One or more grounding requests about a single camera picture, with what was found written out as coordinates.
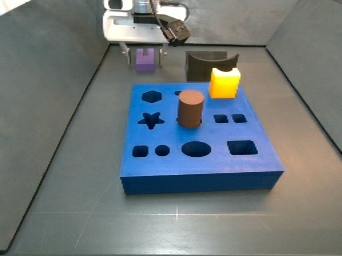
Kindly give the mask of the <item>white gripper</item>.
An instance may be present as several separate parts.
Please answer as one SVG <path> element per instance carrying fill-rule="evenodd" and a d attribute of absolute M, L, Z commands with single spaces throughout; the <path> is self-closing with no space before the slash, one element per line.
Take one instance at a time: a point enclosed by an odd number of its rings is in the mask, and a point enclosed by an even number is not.
<path fill-rule="evenodd" d="M 188 6 L 177 0 L 104 0 L 104 33 L 112 42 L 120 42 L 128 64 L 133 67 L 132 48 L 126 42 L 140 42 L 134 36 L 134 14 L 166 14 L 184 22 L 188 20 Z M 158 53 L 158 65 L 162 68 L 169 54 L 169 44 L 164 43 Z"/>

